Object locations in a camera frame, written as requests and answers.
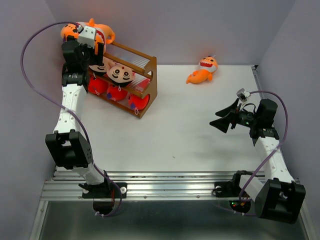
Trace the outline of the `boy doll black hair front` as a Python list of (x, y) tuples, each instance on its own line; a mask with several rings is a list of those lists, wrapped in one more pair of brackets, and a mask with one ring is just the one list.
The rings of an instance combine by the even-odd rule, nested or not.
[(107, 57), (103, 57), (102, 65), (90, 65), (89, 68), (96, 76), (105, 75), (112, 67), (113, 61)]

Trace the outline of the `orange shark plush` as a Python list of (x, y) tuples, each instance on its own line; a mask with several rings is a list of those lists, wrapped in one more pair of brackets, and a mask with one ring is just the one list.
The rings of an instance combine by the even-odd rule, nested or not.
[(68, 36), (72, 36), (72, 39), (77, 40), (79, 36), (78, 28), (83, 29), (84, 25), (84, 22), (76, 22), (75, 24), (68, 23), (65, 25), (60, 31), (62, 41), (66, 42), (68, 40)]
[(186, 83), (201, 84), (205, 81), (211, 82), (213, 80), (213, 75), (217, 70), (218, 62), (215, 57), (204, 57), (198, 63), (198, 70), (188, 76)]
[(116, 38), (116, 34), (114, 33), (114, 31), (108, 25), (95, 23), (95, 20), (93, 18), (91, 18), (89, 22), (86, 22), (85, 24), (96, 29), (94, 44), (95, 52), (97, 53), (98, 51), (98, 43), (104, 44), (103, 52), (105, 52), (106, 46), (113, 43)]

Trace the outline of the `boy doll table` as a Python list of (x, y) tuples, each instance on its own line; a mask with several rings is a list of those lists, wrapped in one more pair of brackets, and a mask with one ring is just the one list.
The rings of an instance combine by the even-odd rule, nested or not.
[(133, 70), (123, 64), (116, 63), (106, 73), (112, 84), (118, 87), (126, 87), (135, 80)]

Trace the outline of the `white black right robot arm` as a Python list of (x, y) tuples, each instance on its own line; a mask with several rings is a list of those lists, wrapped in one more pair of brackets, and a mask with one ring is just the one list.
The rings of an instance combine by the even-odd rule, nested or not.
[(236, 99), (230, 106), (216, 112), (218, 119), (211, 121), (212, 127), (226, 133), (236, 125), (249, 128), (259, 157), (265, 182), (256, 172), (238, 170), (229, 181), (217, 181), (212, 191), (218, 198), (235, 198), (230, 207), (243, 215), (250, 207), (258, 218), (294, 224), (303, 205), (306, 190), (289, 173), (280, 150), (280, 137), (273, 127), (278, 105), (270, 99), (262, 99), (257, 110), (245, 110)]

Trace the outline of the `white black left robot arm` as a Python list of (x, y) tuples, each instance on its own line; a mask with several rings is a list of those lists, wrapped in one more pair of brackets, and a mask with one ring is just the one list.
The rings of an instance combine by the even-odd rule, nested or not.
[(58, 167), (84, 178), (81, 185), (84, 198), (122, 199), (126, 195), (124, 188), (95, 165), (89, 136), (81, 122), (90, 81), (89, 66), (102, 64), (104, 44), (94, 47), (69, 36), (61, 48), (65, 60), (61, 73), (62, 102), (53, 133), (45, 136), (46, 146)]

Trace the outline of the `red shark plush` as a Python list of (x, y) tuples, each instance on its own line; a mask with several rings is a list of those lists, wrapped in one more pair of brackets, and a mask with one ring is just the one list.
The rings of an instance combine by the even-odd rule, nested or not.
[(109, 100), (115, 102), (124, 100), (128, 95), (128, 92), (116, 85), (110, 85), (106, 91), (106, 97)]
[(128, 106), (131, 110), (133, 110), (135, 115), (138, 115), (140, 110), (143, 110), (147, 106), (149, 99), (149, 94), (146, 95), (144, 98), (130, 94), (128, 96)]
[(109, 87), (109, 83), (99, 77), (90, 77), (88, 91), (95, 95), (104, 94)]

